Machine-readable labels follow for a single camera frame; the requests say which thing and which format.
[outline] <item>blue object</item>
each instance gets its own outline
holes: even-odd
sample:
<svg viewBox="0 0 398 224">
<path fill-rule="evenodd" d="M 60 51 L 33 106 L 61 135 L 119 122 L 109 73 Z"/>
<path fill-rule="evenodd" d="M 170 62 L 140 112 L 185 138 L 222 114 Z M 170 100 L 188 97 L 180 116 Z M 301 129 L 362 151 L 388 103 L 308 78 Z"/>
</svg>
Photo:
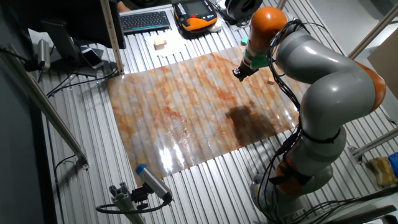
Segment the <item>blue object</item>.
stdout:
<svg viewBox="0 0 398 224">
<path fill-rule="evenodd" d="M 394 175 L 398 178 L 398 152 L 390 155 L 388 157 L 388 161 L 390 161 L 392 171 L 394 171 Z"/>
<path fill-rule="evenodd" d="M 146 167 L 148 167 L 147 164 L 140 164 L 139 166 L 137 166 L 136 169 L 137 175 L 139 175 Z"/>
</svg>

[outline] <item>small wooden block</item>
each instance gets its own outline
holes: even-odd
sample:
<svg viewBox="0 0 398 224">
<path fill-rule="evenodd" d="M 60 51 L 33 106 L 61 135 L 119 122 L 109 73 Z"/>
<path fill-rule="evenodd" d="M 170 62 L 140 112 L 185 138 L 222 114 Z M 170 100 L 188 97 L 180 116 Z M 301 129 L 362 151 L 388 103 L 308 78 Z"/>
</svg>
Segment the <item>small wooden block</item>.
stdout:
<svg viewBox="0 0 398 224">
<path fill-rule="evenodd" d="M 273 85 L 274 82 L 275 82 L 274 77 L 270 76 L 270 77 L 268 78 L 267 84 Z"/>
<path fill-rule="evenodd" d="M 166 44 L 166 40 L 156 39 L 155 40 L 155 50 L 162 50 L 164 49 L 164 45 Z"/>
</svg>

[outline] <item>blue cap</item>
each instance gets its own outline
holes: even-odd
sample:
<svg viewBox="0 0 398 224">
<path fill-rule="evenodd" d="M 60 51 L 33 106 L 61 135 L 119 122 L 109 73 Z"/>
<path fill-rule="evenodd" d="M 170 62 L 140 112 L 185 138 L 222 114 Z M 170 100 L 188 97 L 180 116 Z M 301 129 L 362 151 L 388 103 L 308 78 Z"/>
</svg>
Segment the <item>blue cap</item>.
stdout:
<svg viewBox="0 0 398 224">
<path fill-rule="evenodd" d="M 146 167 L 148 167 L 147 164 L 140 164 L 139 166 L 137 166 L 136 169 L 137 175 L 139 175 Z"/>
</svg>

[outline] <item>orange controller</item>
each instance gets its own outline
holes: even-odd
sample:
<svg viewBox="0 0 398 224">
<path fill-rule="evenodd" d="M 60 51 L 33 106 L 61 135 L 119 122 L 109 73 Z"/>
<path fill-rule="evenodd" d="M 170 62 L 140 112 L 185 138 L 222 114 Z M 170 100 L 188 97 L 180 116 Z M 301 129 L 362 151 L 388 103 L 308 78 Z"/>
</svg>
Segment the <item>orange controller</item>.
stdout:
<svg viewBox="0 0 398 224">
<path fill-rule="evenodd" d="M 177 24 L 187 31 L 207 30 L 217 21 L 217 13 L 207 0 L 193 0 L 173 4 Z"/>
</svg>

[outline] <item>smartphone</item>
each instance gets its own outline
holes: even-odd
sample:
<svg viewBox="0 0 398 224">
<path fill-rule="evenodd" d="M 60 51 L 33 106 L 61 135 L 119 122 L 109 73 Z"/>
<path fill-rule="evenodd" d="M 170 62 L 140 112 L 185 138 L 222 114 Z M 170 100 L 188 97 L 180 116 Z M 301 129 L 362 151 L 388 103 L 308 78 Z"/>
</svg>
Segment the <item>smartphone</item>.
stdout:
<svg viewBox="0 0 398 224">
<path fill-rule="evenodd" d="M 82 51 L 81 54 L 83 54 L 83 58 L 85 58 L 86 62 L 93 68 L 99 68 L 104 65 L 104 62 L 91 48 Z"/>
</svg>

